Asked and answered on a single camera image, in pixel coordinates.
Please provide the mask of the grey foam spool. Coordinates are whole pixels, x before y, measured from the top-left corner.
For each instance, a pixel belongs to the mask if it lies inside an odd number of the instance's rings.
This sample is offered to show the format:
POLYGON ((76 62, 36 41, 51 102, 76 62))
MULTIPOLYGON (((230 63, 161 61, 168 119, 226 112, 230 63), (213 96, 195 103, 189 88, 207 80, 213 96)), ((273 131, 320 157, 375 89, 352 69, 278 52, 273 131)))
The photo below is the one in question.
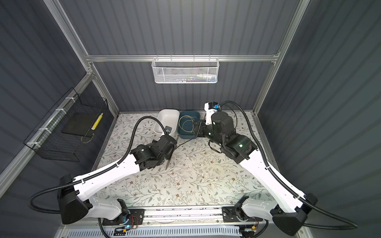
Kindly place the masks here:
POLYGON ((166 135, 165 138, 169 142, 169 149, 166 152, 166 157, 165 157, 165 159, 167 160, 165 170, 167 170, 169 165, 170 165, 172 155, 173 155, 175 149, 177 148, 177 140, 175 138, 171 137, 170 135, 166 135))

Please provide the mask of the white plastic bin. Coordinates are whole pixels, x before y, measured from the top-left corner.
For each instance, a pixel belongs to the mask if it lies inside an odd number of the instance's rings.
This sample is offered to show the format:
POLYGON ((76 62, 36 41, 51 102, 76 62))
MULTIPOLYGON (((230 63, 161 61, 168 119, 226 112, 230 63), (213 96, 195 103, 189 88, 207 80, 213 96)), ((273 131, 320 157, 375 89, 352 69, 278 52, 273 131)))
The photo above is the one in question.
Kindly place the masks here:
POLYGON ((162 125, 169 127, 169 135, 175 139, 178 139, 178 122, 180 118, 180 112, 174 109, 161 110, 157 116, 157 119, 162 125))

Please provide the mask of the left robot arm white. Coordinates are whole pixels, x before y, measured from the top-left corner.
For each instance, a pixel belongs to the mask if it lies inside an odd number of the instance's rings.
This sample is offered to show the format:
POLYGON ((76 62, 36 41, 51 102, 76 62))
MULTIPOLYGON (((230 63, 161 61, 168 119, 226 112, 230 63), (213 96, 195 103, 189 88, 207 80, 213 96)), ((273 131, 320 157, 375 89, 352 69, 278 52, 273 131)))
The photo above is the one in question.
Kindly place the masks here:
POLYGON ((147 145, 140 144, 136 148, 132 148, 130 143, 126 153, 118 161, 85 175, 63 176, 58 186, 32 195, 28 200, 29 208, 40 213, 59 214, 65 225, 73 224, 83 218, 97 218, 131 226, 134 219, 122 199, 109 201, 95 198, 94 194, 120 179, 145 169, 153 169, 171 158, 177 145, 176 139, 171 136, 174 129, 171 126, 164 126, 157 118, 153 120, 163 131, 158 140, 153 140, 147 145), (34 204, 36 198, 53 191, 57 191, 58 210, 34 204))

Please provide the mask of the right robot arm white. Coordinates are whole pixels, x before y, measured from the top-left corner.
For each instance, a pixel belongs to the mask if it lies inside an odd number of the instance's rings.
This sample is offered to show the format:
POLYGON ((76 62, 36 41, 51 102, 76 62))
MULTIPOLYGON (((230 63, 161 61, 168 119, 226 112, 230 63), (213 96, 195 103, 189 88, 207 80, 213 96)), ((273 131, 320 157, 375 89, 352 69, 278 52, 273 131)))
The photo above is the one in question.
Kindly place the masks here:
POLYGON ((225 102, 205 103, 205 119, 194 123, 195 136, 205 137, 218 145, 217 153, 224 154, 250 172, 273 197, 273 201, 264 202, 244 195, 233 207, 222 209, 228 221, 264 220, 266 224, 260 231, 251 232, 255 238, 266 230, 270 221, 289 236, 297 234, 302 227, 336 231, 358 228, 356 223, 317 207, 317 198, 313 194, 305 194, 293 186, 269 163, 252 126, 248 126, 251 138, 236 132, 233 119, 221 109, 224 105, 225 102), (306 221, 312 210, 340 221, 342 225, 309 224, 306 221))

